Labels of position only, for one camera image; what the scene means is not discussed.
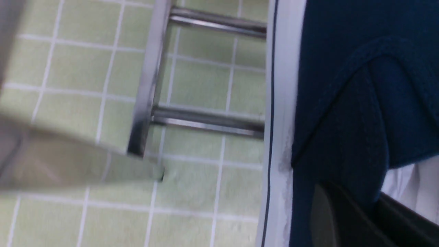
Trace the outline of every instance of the white cloth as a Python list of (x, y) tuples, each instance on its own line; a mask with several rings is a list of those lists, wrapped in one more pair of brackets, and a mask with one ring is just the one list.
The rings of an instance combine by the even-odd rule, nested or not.
[(439, 224), (439, 156), (390, 170), (382, 192)]

